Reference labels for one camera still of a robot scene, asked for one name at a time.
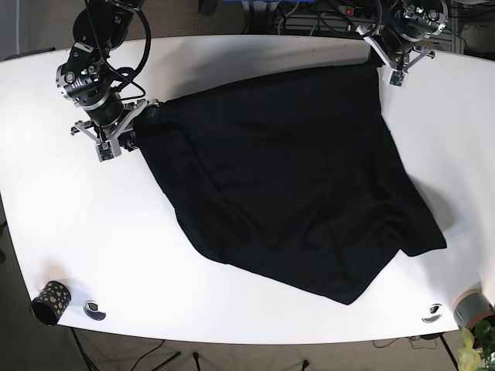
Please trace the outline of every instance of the floor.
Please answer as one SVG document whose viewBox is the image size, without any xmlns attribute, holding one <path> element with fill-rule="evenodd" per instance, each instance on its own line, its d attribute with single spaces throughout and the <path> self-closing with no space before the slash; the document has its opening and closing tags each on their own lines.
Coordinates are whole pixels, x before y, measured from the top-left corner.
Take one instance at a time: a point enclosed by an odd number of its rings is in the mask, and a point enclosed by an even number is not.
<svg viewBox="0 0 495 371">
<path fill-rule="evenodd" d="M 72 25 L 82 10 L 81 0 L 32 1 L 32 50 L 55 46 L 71 47 Z M 149 18 L 154 37 L 206 34 L 237 34 L 244 28 L 241 4 L 225 2 L 209 19 L 196 14 L 196 0 L 147 0 L 144 12 Z M 144 35 L 138 22 L 129 29 L 129 39 Z M 5 220 L 0 203 L 0 224 Z M 28 311 L 29 297 L 20 274 L 15 251 L 6 228 L 0 236 L 0 250 L 5 262 L 0 263 L 0 365 L 3 371 L 54 370 L 84 371 L 84 362 L 70 330 L 47 328 Z M 89 357 L 101 371 L 130 371 L 140 355 L 160 343 L 156 339 L 112 335 L 78 330 Z M 459 334 L 445 334 L 456 353 Z M 137 371 L 152 370 L 175 351 L 182 355 L 164 370 L 195 370 L 193 352 L 202 357 L 203 371 L 299 371 L 304 359 L 308 371 L 378 371 L 383 369 L 428 371 L 454 370 L 440 341 L 356 342 L 322 345 L 228 345 L 167 341 L 163 347 L 144 358 Z"/>
</svg>

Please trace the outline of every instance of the green leaf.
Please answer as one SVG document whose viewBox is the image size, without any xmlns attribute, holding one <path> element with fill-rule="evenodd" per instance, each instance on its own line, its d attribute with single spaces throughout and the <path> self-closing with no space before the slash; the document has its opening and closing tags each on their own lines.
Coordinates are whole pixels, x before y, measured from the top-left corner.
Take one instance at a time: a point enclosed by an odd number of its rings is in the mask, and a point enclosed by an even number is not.
<svg viewBox="0 0 495 371">
<path fill-rule="evenodd" d="M 464 346 L 466 348 L 472 348 L 474 345 L 474 336 L 470 330 L 463 327 L 461 329 L 461 339 L 463 340 Z"/>
<path fill-rule="evenodd" d="M 485 339 L 485 336 L 488 335 L 491 329 L 492 325 L 488 321 L 479 321 L 478 323 L 476 323 L 476 326 L 474 326 L 474 335 L 479 340 L 483 340 Z"/>
<path fill-rule="evenodd" d="M 480 354 L 473 348 L 460 348 L 458 356 L 459 371 L 475 371 L 480 366 Z"/>
</svg>

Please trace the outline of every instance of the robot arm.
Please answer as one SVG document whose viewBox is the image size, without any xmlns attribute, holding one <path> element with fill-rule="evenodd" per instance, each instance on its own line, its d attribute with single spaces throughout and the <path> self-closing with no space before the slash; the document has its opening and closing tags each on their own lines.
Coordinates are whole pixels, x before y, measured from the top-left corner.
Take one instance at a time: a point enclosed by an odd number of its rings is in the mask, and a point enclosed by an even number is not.
<svg viewBox="0 0 495 371">
<path fill-rule="evenodd" d="M 90 120 L 78 122 L 71 134 L 82 131 L 96 142 L 100 161 L 121 154 L 121 145 L 135 149 L 131 121 L 147 105 L 125 104 L 124 100 L 145 96 L 145 91 L 134 82 L 144 68 L 151 49 L 151 31 L 141 6 L 144 0 L 85 0 L 86 8 L 78 15 L 73 26 L 74 45 L 67 63 L 59 66 L 56 84 L 60 93 L 83 108 Z M 128 27 L 136 14 L 145 28 L 145 51 L 139 65 L 132 69 L 115 69 L 107 61 L 111 50 L 125 40 Z M 122 99 L 120 92 L 133 84 L 142 95 Z"/>
</svg>

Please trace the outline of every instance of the flower pot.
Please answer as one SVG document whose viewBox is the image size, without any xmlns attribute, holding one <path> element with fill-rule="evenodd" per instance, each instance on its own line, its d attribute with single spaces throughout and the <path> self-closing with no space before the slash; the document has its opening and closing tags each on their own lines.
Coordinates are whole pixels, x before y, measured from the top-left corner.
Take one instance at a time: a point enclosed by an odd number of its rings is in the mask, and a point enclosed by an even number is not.
<svg viewBox="0 0 495 371">
<path fill-rule="evenodd" d="M 495 309 L 480 290 L 469 290 L 459 296 L 452 311 L 459 328 L 472 331 L 476 323 L 484 319 L 495 326 Z"/>
</svg>

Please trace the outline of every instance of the black cable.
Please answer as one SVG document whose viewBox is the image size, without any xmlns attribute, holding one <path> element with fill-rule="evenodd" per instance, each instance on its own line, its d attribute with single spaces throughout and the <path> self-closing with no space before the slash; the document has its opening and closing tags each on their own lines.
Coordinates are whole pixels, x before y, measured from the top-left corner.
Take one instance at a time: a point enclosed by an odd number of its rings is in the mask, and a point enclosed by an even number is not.
<svg viewBox="0 0 495 371">
<path fill-rule="evenodd" d="M 398 341 L 399 339 L 400 339 L 400 338 L 396 338 L 396 339 L 392 340 L 391 342 L 389 342 L 387 345 L 380 345 L 380 346 L 378 346 L 378 345 L 376 345 L 376 344 L 374 343 L 376 340 L 373 340 L 373 346 L 374 346 L 375 348 L 378 348 L 378 349 L 387 348 L 388 346 L 390 346 L 390 345 L 394 344 L 394 343 L 395 343 L 396 341 Z"/>
<path fill-rule="evenodd" d="M 142 12 L 141 9 L 136 10 L 135 12 L 138 15 L 139 20 L 141 20 L 143 28 L 145 29 L 145 50 L 142 54 L 141 61 L 139 62 L 138 66 L 132 73 L 132 76 L 130 76 L 131 80 L 134 80 L 141 73 L 143 68 L 145 68 L 146 62 L 148 62 L 149 52 L 152 49 L 152 30 L 149 28 L 148 20 L 146 19 L 145 14 Z M 121 92 L 127 85 L 129 85 L 129 83 L 123 82 L 117 87 L 115 91 Z"/>
<path fill-rule="evenodd" d="M 248 31 L 248 28 L 249 28 L 248 15 L 246 14 L 246 12 L 244 12 L 244 28 L 241 31 L 241 35 L 244 35 Z"/>
<path fill-rule="evenodd" d="M 467 48 L 466 39 L 464 39 L 460 34 L 453 32 L 449 27 L 445 26 L 445 28 L 448 29 L 454 36 L 459 37 L 464 42 L 464 46 Z"/>
<path fill-rule="evenodd" d="M 359 36 L 352 36 L 350 35 L 349 33 L 342 33 L 341 31 L 338 31 L 336 29 L 334 29 L 331 25 L 329 25 L 325 19 L 323 19 L 323 17 L 320 15 L 320 14 L 317 14 L 316 15 L 316 18 L 318 18 L 318 20 L 332 33 L 334 34 L 335 36 L 337 37 L 342 37 L 344 39 L 355 39 L 355 40 L 361 40 L 362 37 L 359 37 Z"/>
<path fill-rule="evenodd" d="M 375 343 L 375 341 L 376 341 L 376 340 L 373 340 L 373 346 L 374 346 L 375 348 L 378 348 L 378 349 L 387 348 L 388 346 L 390 346 L 390 345 L 394 344 L 394 343 L 395 343 L 396 341 L 398 341 L 399 339 L 402 339 L 402 338 L 396 338 L 396 339 L 392 340 L 391 342 L 389 342 L 389 343 L 388 343 L 388 344 L 386 344 L 386 345 L 377 345 L 377 344 Z M 413 343 L 413 342 L 417 342 L 417 341 L 418 341 L 418 339 L 416 339 L 416 336 L 410 336 L 410 337 L 408 337 L 407 339 L 409 340 L 409 344 L 411 344 L 411 348 L 412 348 L 412 349 L 414 349 L 414 350 L 419 350 L 419 349 L 429 349 L 429 350 L 435 350 L 435 349 L 436 349 L 436 347 L 437 347 L 436 340 L 435 340 L 435 347 L 434 347 L 434 348 L 425 347 L 425 346 L 416 348 L 416 347 L 414 346 L 414 343 Z"/>
<path fill-rule="evenodd" d="M 409 344 L 411 344 L 411 348 L 413 348 L 414 350 L 419 350 L 419 349 L 435 350 L 437 348 L 437 346 L 438 346 L 437 343 L 436 343 L 436 339 L 435 339 L 435 346 L 434 347 L 429 347 L 429 346 L 418 346 L 418 347 L 415 347 L 414 342 L 419 341 L 419 339 L 421 339 L 419 336 L 411 336 L 410 338 L 408 338 Z"/>
<path fill-rule="evenodd" d="M 402 69 L 404 68 L 404 58 L 405 58 L 404 43 L 401 40 L 401 36 L 398 34 L 398 32 L 393 27 L 390 27 L 390 26 L 386 26 L 386 27 L 391 32 L 391 34 L 394 35 L 394 37 L 397 39 L 397 41 L 401 44 L 402 54 L 401 54 L 401 57 L 397 63 L 397 71 L 402 71 Z"/>
<path fill-rule="evenodd" d="M 160 345 L 158 345 L 156 348 L 153 348 L 152 350 L 150 350 L 149 352 L 143 354 L 141 357 L 139 357 L 139 359 L 136 361 L 136 363 L 133 365 L 133 367 L 131 368 L 131 371 L 134 371 L 134 369 L 136 368 L 136 366 L 138 365 L 139 362 L 141 362 L 141 360 L 143 358 L 145 358 L 148 354 L 151 354 L 153 353 L 155 350 L 157 350 L 160 346 L 162 346 L 163 344 L 165 344 L 165 340 L 162 340 L 162 342 L 160 342 Z"/>
<path fill-rule="evenodd" d="M 381 25 L 381 20 L 384 16 L 384 10 L 383 7 L 381 6 L 381 0 L 377 0 L 377 12 L 378 12 L 377 21 L 374 23 L 370 31 L 366 32 L 364 35 L 361 35 L 363 39 L 365 37 L 372 36 L 375 33 L 375 31 L 378 29 L 378 27 L 380 27 Z"/>
<path fill-rule="evenodd" d="M 89 9 L 89 5 L 88 5 L 88 0 L 84 0 L 84 4 L 86 5 L 86 13 L 87 13 L 87 17 L 90 21 L 90 26 L 91 26 L 91 31 L 93 32 L 93 36 L 94 36 L 94 39 L 96 41 L 96 45 L 97 45 L 97 48 L 98 50 L 100 51 L 100 55 L 101 55 L 101 59 L 103 60 L 103 63 L 110 69 L 111 72 L 115 73 L 116 75 L 118 75 L 121 79 L 123 79 L 124 81 L 127 81 L 128 83 L 131 83 L 132 85 L 134 85 L 135 87 L 137 87 L 141 92 L 142 94 L 139 95 L 139 96 L 135 96 L 135 97 L 129 97 L 129 98 L 123 98 L 123 99 L 119 99 L 119 101 L 123 101 L 123 100 L 130 100 L 130 99 L 139 99 L 139 98 L 143 98 L 145 95 L 146 95 L 146 91 L 140 87 L 137 83 L 135 83 L 134 81 L 132 80 L 129 80 L 127 77 L 125 77 L 124 75 L 122 75 L 121 73 L 119 73 L 108 61 L 107 59 L 104 57 L 103 55 L 103 49 L 101 48 L 100 46 L 100 42 L 98 41 L 98 37 L 97 37 L 97 33 L 96 33 L 96 29 L 94 28 L 94 24 L 93 24 L 93 19 L 91 18 L 91 12 L 90 12 L 90 9 Z"/>
<path fill-rule="evenodd" d="M 394 4 L 390 5 L 390 8 L 388 8 L 388 12 L 390 13 L 393 8 L 399 3 L 400 0 L 395 0 Z"/>
</svg>

